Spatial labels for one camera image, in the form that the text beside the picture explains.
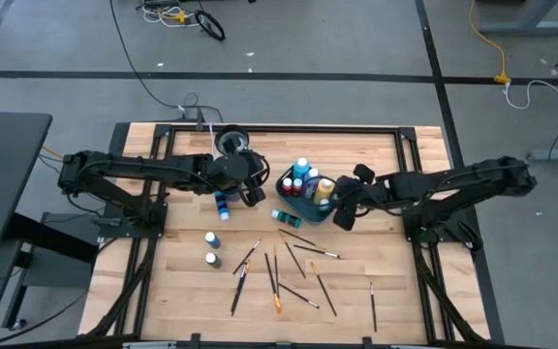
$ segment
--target yellow cable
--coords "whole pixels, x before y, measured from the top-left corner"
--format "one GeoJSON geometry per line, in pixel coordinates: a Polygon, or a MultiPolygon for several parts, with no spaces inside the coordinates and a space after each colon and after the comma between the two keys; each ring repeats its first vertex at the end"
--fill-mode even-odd
{"type": "Polygon", "coordinates": [[[499,82],[499,83],[508,83],[511,82],[512,80],[510,78],[508,78],[507,72],[506,72],[506,64],[505,64],[505,53],[503,52],[503,49],[494,44],[493,42],[489,41],[486,37],[484,37],[482,35],[482,33],[480,33],[479,30],[477,30],[475,28],[475,24],[473,23],[473,10],[475,9],[475,0],[473,0],[473,2],[471,3],[471,10],[469,11],[469,24],[471,24],[471,28],[473,29],[473,31],[475,32],[475,34],[477,34],[482,40],[484,40],[487,44],[495,47],[499,53],[501,53],[501,74],[494,77],[494,80],[499,82]]]}
{"type": "Polygon", "coordinates": [[[53,155],[55,155],[55,156],[57,156],[57,157],[60,158],[60,159],[63,159],[63,158],[64,158],[64,157],[62,156],[62,154],[58,153],[58,152],[55,151],[55,150],[51,150],[51,149],[47,148],[46,146],[43,146],[43,150],[44,150],[44,151],[47,151],[47,152],[49,152],[49,153],[51,153],[51,154],[53,154],[53,155]]]}

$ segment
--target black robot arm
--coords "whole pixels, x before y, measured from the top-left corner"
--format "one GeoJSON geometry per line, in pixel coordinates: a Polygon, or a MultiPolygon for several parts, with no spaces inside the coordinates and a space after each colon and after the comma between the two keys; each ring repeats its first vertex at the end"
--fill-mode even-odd
{"type": "Polygon", "coordinates": [[[347,231],[353,228],[359,207],[403,215],[428,229],[454,212],[494,196],[524,196],[537,183],[528,166],[511,157],[434,174],[403,172],[377,177],[366,166],[357,165],[354,174],[356,178],[341,176],[334,192],[338,201],[333,222],[347,231]],[[442,200],[431,199],[451,190],[456,192],[442,200]],[[393,208],[403,208],[402,213],[389,211],[393,208]]]}
{"type": "Polygon", "coordinates": [[[264,200],[262,185],[268,179],[270,168],[262,155],[248,148],[246,131],[230,125],[215,141],[222,153],[216,159],[211,154],[174,155],[162,160],[98,151],[66,155],[58,186],[69,197],[80,193],[94,195],[120,209],[118,218],[127,220],[127,225],[156,228],[158,234],[165,220],[164,198],[151,200],[149,195],[132,195],[108,178],[156,181],[198,195],[217,191],[238,194],[247,206],[264,200]]]}
{"type": "MultiPolygon", "coordinates": [[[[421,244],[437,243],[437,230],[450,231],[452,228],[447,226],[448,221],[463,208],[497,195],[519,197],[531,192],[537,182],[529,174],[528,166],[511,157],[502,157],[434,174],[405,172],[375,177],[364,165],[357,165],[354,174],[356,178],[342,176],[337,180],[334,191],[334,195],[337,195],[337,211],[333,222],[350,231],[356,218],[363,215],[357,214],[358,208],[382,209],[392,215],[402,216],[406,238],[413,245],[418,276],[432,290],[467,342],[486,343],[484,338],[473,331],[436,280],[425,262],[421,244]],[[432,199],[434,194],[450,190],[455,193],[442,200],[432,199]],[[394,208],[402,208],[402,212],[390,211],[394,208]]],[[[472,235],[469,237],[472,251],[481,248],[481,239],[466,223],[457,222],[457,227],[453,228],[464,231],[466,236],[472,235]]]]}

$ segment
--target blue paint bottle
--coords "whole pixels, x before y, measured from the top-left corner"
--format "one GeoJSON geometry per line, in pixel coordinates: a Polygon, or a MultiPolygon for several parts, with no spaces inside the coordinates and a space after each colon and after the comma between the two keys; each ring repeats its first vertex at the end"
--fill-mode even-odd
{"type": "Polygon", "coordinates": [[[216,248],[221,247],[221,241],[219,240],[217,235],[212,233],[212,232],[208,232],[208,233],[205,234],[205,241],[208,242],[208,244],[212,248],[216,249],[216,248]]]}
{"type": "Polygon", "coordinates": [[[230,220],[230,209],[228,208],[228,202],[225,194],[221,192],[215,192],[214,200],[217,202],[217,210],[219,211],[219,217],[221,217],[221,220],[230,220]]]}
{"type": "Polygon", "coordinates": [[[309,162],[305,158],[300,158],[294,163],[294,167],[292,170],[292,179],[303,179],[307,171],[311,169],[309,166],[309,162]]]}

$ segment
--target wooden tabletop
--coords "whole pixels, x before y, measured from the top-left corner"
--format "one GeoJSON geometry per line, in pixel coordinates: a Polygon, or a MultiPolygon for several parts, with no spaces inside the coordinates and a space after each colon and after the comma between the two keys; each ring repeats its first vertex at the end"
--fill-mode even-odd
{"type": "MultiPolygon", "coordinates": [[[[131,124],[124,155],[149,156],[154,126],[131,124]]],[[[448,169],[441,129],[416,127],[416,132],[424,171],[448,169]]],[[[271,167],[263,202],[255,207],[230,203],[232,219],[222,222],[212,196],[170,190],[169,217],[157,247],[142,338],[188,340],[191,333],[201,333],[204,341],[361,343],[364,336],[371,336],[374,343],[426,343],[412,247],[404,238],[400,218],[373,211],[359,218],[351,232],[344,232],[330,218],[322,225],[304,223],[295,230],[270,217],[273,209],[292,212],[275,192],[274,183],[297,158],[308,158],[323,175],[333,178],[350,175],[358,163],[383,175],[398,171],[392,137],[306,133],[251,133],[250,137],[251,147],[264,155],[271,167]],[[279,228],[296,232],[340,254],[342,259],[293,248],[305,268],[305,279],[283,243],[279,228]],[[205,233],[210,231],[221,240],[218,250],[212,250],[204,241],[205,233]],[[232,275],[232,271],[259,238],[262,243],[251,256],[251,268],[232,317],[230,307],[238,283],[238,275],[232,275]],[[320,309],[282,290],[283,313],[275,313],[264,260],[264,252],[272,258],[274,245],[280,282],[318,303],[320,309]],[[207,252],[216,252],[223,262],[220,269],[206,264],[207,252]],[[311,270],[312,261],[320,271],[337,317],[311,270]],[[370,282],[376,295],[377,333],[372,324],[370,282]]],[[[209,153],[210,145],[207,133],[178,132],[173,152],[209,153]]],[[[142,182],[136,180],[120,179],[117,183],[131,193],[139,193],[142,187],[142,182]]],[[[289,244],[300,243],[289,236],[283,238],[289,244]]],[[[92,329],[119,295],[130,244],[129,239],[122,238],[99,256],[79,333],[92,329]]],[[[470,253],[458,243],[442,243],[439,250],[450,299],[477,333],[489,337],[470,253]]],[[[442,338],[438,304],[431,293],[430,298],[437,335],[442,338]]],[[[131,301],[133,306],[129,309],[135,309],[134,303],[131,301]]],[[[132,313],[129,311],[128,331],[132,328],[132,313]]]]}

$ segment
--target table leg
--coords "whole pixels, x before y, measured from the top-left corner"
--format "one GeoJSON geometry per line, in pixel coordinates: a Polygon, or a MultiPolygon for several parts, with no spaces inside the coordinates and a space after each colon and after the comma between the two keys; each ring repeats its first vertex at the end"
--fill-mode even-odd
{"type": "Polygon", "coordinates": [[[5,239],[17,239],[86,263],[94,262],[98,246],[63,234],[22,214],[14,213],[5,239]]]}

